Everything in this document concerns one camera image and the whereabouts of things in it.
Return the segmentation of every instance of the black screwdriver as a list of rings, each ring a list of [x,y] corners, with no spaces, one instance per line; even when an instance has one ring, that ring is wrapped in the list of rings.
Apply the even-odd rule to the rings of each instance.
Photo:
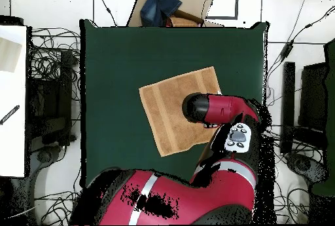
[[[5,117],[3,117],[1,120],[0,120],[0,125],[2,125],[9,117],[11,117],[15,112],[17,112],[17,110],[20,108],[19,105],[17,105],[14,109],[12,109],[11,111],[9,111],[9,113],[7,113],[5,115]]]

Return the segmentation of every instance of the towel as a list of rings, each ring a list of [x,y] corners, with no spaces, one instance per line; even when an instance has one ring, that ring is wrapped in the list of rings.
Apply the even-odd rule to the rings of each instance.
[[[154,140],[161,157],[189,150],[193,145],[207,143],[214,128],[188,122],[182,103],[191,93],[220,91],[214,67],[178,75],[139,89]]]
[[[198,27],[198,24],[195,21],[187,20],[184,18],[177,18],[172,15],[170,18],[172,26],[177,27]]]

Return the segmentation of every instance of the gray button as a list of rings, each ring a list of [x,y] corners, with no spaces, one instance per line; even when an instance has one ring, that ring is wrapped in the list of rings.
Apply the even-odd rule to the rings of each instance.
[[[229,139],[236,142],[245,142],[247,140],[243,132],[232,132]]]

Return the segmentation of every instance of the blue cloth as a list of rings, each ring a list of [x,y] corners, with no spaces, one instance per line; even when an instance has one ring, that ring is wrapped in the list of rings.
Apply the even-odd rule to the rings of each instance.
[[[141,9],[142,26],[163,26],[162,12],[170,17],[181,3],[180,0],[147,0]]]

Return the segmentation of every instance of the green table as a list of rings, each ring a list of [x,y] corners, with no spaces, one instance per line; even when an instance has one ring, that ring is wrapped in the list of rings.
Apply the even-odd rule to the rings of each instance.
[[[262,101],[264,31],[238,28],[95,28],[85,20],[86,185],[103,169],[155,169],[189,180],[204,148],[161,157],[139,88],[214,66],[225,95]]]

